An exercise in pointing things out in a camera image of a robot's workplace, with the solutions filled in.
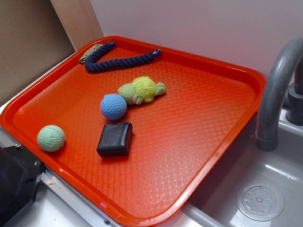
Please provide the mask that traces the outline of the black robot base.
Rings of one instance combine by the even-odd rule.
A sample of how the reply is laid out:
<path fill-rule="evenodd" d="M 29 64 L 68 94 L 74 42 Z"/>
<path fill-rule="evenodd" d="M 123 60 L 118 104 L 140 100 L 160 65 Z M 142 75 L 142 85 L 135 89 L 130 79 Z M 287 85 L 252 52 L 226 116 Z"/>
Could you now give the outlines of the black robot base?
<path fill-rule="evenodd" d="M 34 204 L 44 165 L 21 144 L 0 149 L 0 225 Z"/>

